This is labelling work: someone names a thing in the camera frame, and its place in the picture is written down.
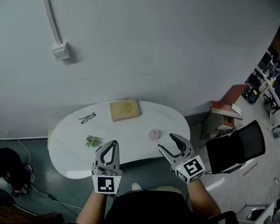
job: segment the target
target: pink round object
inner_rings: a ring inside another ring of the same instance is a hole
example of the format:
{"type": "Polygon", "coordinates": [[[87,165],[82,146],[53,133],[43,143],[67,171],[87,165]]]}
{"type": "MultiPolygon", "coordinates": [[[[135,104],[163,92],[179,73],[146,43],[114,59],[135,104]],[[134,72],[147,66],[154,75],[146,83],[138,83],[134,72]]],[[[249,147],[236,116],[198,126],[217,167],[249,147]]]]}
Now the pink round object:
{"type": "Polygon", "coordinates": [[[157,129],[152,129],[151,131],[149,131],[149,138],[151,140],[157,140],[161,135],[161,132],[157,129]]]}

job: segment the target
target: yellow book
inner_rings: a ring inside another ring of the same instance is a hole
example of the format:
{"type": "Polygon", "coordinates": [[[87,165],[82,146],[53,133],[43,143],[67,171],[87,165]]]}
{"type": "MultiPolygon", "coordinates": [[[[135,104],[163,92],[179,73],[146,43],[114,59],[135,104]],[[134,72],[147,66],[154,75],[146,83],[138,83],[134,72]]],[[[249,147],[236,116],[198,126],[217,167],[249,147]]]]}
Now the yellow book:
{"type": "Polygon", "coordinates": [[[136,99],[128,99],[110,103],[110,112],[113,122],[140,116],[136,99]]]}

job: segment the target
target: white wall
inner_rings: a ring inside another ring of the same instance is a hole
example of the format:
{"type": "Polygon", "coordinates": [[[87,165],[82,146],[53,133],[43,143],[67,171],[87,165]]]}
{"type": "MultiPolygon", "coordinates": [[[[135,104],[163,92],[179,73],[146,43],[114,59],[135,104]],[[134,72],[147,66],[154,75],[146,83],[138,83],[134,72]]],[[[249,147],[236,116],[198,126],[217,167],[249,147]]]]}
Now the white wall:
{"type": "Polygon", "coordinates": [[[71,112],[137,98],[183,115],[246,80],[280,0],[52,0],[74,51],[55,62],[42,0],[0,0],[0,138],[47,136],[71,112]]]}

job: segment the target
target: gray floor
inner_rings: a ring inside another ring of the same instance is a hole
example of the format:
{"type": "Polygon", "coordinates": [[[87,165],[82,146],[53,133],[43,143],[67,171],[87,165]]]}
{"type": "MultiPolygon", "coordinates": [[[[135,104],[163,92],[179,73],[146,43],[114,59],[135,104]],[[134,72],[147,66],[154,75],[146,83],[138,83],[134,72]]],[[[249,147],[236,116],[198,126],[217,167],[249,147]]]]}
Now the gray floor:
{"type": "MultiPolygon", "coordinates": [[[[239,211],[246,203],[263,203],[276,201],[280,193],[279,184],[273,184],[273,178],[280,181],[280,138],[274,139],[268,127],[278,120],[280,113],[276,113],[271,119],[263,107],[263,98],[260,98],[253,106],[247,104],[240,97],[237,105],[243,110],[244,120],[237,122],[237,128],[244,126],[256,119],[266,141],[266,153],[252,160],[243,169],[237,170],[230,175],[204,175],[202,181],[210,194],[215,198],[221,210],[239,211]],[[245,176],[243,174],[254,164],[257,165],[245,176]]],[[[203,142],[199,139],[200,126],[191,128],[191,142],[198,154],[200,154],[207,170],[210,169],[208,156],[205,148],[199,148],[203,142]]],[[[82,207],[90,195],[93,185],[91,177],[72,180],[59,174],[53,167],[47,150],[47,141],[24,141],[24,145],[31,152],[31,162],[35,174],[35,184],[40,190],[55,196],[60,202],[82,207]]],[[[17,141],[0,141],[0,147],[14,149],[22,158],[28,161],[27,151],[17,141]]],[[[121,165],[124,172],[120,183],[119,194],[130,191],[133,182],[138,182],[144,189],[152,189],[158,186],[171,185],[182,191],[185,197],[186,185],[169,171],[169,163],[163,158],[131,162],[121,165]]],[[[4,182],[0,187],[9,191],[4,182]]],[[[74,222],[76,217],[60,204],[53,202],[33,189],[29,195],[17,198],[16,203],[35,213],[44,214],[60,212],[68,222],[74,222]]],[[[107,210],[112,204],[108,198],[107,210]]]]}

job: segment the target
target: oval table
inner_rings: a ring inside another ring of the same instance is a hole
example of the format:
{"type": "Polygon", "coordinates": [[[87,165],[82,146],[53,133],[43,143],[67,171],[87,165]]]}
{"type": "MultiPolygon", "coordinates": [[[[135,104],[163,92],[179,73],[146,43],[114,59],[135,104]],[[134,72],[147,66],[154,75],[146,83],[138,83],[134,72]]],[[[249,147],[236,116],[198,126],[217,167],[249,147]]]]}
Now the oval table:
{"type": "MultiPolygon", "coordinates": [[[[172,154],[179,150],[169,134],[176,133],[190,140],[190,128],[185,118],[176,110],[156,103],[138,101],[140,116],[133,119],[112,122],[110,102],[103,102],[82,108],[65,117],[54,129],[49,139],[49,155],[56,170],[72,179],[91,175],[95,151],[103,144],[117,140],[120,164],[161,157],[157,145],[164,145],[172,154]],[[92,112],[96,116],[81,124],[83,118],[92,112]],[[161,136],[150,140],[148,133],[158,129],[161,136]],[[88,135],[99,137],[101,144],[87,147],[88,135]]],[[[105,160],[111,159],[111,152],[105,160]]]]}

